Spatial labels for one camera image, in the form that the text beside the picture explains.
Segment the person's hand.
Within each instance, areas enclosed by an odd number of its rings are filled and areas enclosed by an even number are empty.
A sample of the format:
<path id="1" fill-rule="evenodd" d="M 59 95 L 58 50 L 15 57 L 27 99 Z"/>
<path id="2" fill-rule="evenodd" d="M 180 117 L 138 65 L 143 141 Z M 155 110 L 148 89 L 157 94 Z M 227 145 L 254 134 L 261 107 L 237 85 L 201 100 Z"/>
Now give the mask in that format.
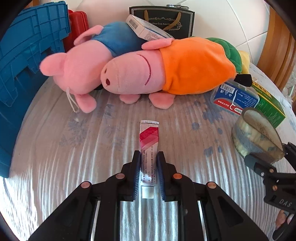
<path id="1" fill-rule="evenodd" d="M 275 221 L 275 228 L 278 229 L 281 225 L 284 223 L 289 224 L 293 218 L 294 214 L 289 214 L 288 212 L 284 210 L 280 210 L 280 212 L 277 215 L 276 221 Z"/>

